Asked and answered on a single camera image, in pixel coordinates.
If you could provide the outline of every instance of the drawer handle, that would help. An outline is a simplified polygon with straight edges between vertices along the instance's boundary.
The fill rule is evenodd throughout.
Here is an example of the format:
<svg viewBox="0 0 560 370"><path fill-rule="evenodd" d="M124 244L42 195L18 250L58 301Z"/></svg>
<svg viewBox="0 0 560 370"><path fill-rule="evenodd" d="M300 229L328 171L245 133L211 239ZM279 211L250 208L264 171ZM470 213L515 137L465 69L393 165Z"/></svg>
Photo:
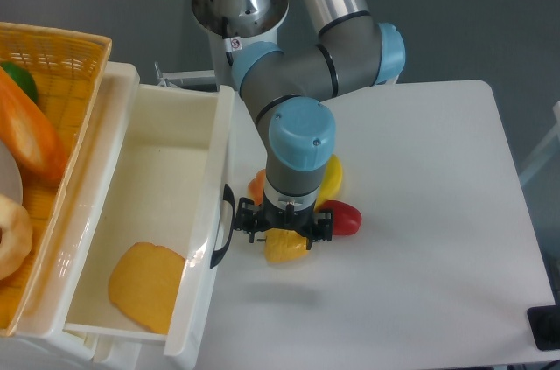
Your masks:
<svg viewBox="0 0 560 370"><path fill-rule="evenodd" d="M218 265L221 262L221 260L224 259L224 256L226 255L226 252L228 251L228 248L229 248L229 242L231 241L231 235L234 232L235 197L234 197L234 192L231 190L231 188L229 187L228 184L224 185L224 195L223 195L222 199L224 201L228 202L228 204L231 205L231 207L232 207L231 223L229 225L229 234L227 235L226 243L220 249L214 250L212 252L212 258L210 258L210 269L212 269L213 267Z"/></svg>

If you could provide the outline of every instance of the yellow basket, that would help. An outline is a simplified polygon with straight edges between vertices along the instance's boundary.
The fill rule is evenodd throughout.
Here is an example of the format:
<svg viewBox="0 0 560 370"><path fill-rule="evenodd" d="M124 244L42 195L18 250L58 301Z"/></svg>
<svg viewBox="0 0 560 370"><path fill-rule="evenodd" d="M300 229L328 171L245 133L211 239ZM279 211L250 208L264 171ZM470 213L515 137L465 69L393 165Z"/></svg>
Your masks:
<svg viewBox="0 0 560 370"><path fill-rule="evenodd" d="M0 280L0 335L13 332L39 272L110 51L109 38L0 22L0 62L11 61L31 73L37 84L38 106L58 131L69 153L59 185L49 185L19 167L24 187L23 205L33 224L33 247L22 267Z"/></svg>

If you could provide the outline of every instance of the white drawer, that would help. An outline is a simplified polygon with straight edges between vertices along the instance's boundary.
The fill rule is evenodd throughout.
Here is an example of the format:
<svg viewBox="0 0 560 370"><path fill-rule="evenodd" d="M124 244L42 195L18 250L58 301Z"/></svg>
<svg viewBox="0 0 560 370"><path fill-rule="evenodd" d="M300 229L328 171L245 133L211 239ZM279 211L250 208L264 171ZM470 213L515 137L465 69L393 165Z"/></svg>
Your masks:
<svg viewBox="0 0 560 370"><path fill-rule="evenodd" d="M214 286L212 253L230 228L222 196L234 91L138 86L127 79L136 75L132 66L108 65L16 336L83 360L108 339L159 343L164 355L192 368ZM139 241L186 258L167 335L135 324L109 301L109 276Z"/></svg>

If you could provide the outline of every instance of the blue joint cap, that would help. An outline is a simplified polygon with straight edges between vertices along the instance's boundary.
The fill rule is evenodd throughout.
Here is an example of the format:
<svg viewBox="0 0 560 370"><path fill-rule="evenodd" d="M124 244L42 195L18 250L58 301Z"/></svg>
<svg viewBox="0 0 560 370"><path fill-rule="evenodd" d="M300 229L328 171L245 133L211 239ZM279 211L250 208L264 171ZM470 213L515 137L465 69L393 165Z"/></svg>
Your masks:
<svg viewBox="0 0 560 370"><path fill-rule="evenodd" d="M327 106L309 97L294 97L281 103L270 119L270 148L291 169L315 171L331 157L335 131Z"/></svg>
<svg viewBox="0 0 560 370"><path fill-rule="evenodd" d="M231 75L237 90L242 89L243 79L256 64L256 62L271 52L282 52L282 50L272 42L255 42L241 50L241 53L235 57L234 64L231 67Z"/></svg>
<svg viewBox="0 0 560 370"><path fill-rule="evenodd" d="M406 60L404 42L401 34L390 23L379 23L381 31L381 64L375 84L383 83L401 73Z"/></svg>

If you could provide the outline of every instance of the robotic arm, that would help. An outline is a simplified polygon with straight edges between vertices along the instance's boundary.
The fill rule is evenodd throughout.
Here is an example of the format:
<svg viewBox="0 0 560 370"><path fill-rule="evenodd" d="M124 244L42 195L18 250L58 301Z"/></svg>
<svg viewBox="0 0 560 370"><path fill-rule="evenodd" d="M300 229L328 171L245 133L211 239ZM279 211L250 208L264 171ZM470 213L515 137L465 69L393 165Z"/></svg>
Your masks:
<svg viewBox="0 0 560 370"><path fill-rule="evenodd" d="M375 24L365 0L305 0L319 43L295 55L276 45L287 0L192 0L210 38L218 84L240 92L267 151L263 203L241 199L238 229L285 228L314 241L332 237L332 212L315 201L333 153L335 123L321 102L396 77L401 35Z"/></svg>

